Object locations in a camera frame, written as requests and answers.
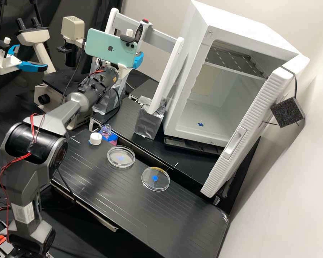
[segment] white wall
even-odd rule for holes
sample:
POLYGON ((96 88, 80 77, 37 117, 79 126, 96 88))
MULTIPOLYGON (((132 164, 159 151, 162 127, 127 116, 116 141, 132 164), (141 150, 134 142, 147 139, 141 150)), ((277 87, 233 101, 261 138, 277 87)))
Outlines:
MULTIPOLYGON (((177 37, 189 1, 125 0, 122 12, 136 20, 147 18, 155 29, 177 37)), ((323 43, 323 0, 200 0, 200 2, 265 23, 310 59, 315 57, 315 49, 323 43)), ((145 52, 145 58, 139 70, 160 80, 169 54, 148 44, 143 44, 142 50, 145 52)))
POLYGON ((318 76, 300 100, 305 126, 297 137, 299 129, 288 134, 291 144, 279 158, 276 139, 283 129, 265 131, 219 258, 323 258, 323 59, 313 66, 320 68, 318 76))

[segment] petri dish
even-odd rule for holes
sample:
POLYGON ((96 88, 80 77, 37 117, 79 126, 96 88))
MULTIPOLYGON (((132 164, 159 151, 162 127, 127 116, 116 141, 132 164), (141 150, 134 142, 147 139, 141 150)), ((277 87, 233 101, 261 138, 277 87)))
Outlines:
POLYGON ((134 152, 125 146, 115 146, 108 150, 108 161, 118 168, 127 168, 135 162, 134 152))
POLYGON ((170 185, 169 175, 161 168, 149 167, 141 175, 142 183, 155 192, 165 191, 170 185))

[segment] white cap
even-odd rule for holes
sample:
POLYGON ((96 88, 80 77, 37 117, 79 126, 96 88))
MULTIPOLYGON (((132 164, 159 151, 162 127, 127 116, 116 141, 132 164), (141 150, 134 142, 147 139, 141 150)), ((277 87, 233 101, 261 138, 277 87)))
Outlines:
POLYGON ((102 135, 100 133, 92 133, 90 135, 90 143, 92 145, 99 145, 102 142, 102 135))
POLYGON ((4 43, 9 44, 11 42, 11 39, 8 37, 4 38, 4 43))
POLYGON ((126 35, 132 37, 133 36, 133 30, 132 29, 127 29, 126 35))

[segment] gray tape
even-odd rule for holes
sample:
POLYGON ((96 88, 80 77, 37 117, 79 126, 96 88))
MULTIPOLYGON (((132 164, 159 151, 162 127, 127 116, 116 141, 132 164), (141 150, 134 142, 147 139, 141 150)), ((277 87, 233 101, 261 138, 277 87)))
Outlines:
POLYGON ((152 115, 147 113, 149 105, 143 105, 135 124, 134 133, 154 140, 166 110, 166 100, 163 98, 160 107, 152 115))

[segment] open door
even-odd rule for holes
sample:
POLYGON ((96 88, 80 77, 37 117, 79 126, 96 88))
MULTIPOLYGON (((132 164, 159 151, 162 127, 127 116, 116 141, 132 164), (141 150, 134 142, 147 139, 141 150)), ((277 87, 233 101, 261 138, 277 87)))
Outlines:
MULTIPOLYGON (((283 66, 294 72, 299 78, 309 61, 309 58, 299 54, 283 66)), ((293 79, 293 75, 281 67, 271 73, 212 168, 201 189, 203 194, 212 197, 232 177, 266 127, 266 123, 263 121, 269 120, 271 117, 270 107, 280 100, 286 86, 293 79)))

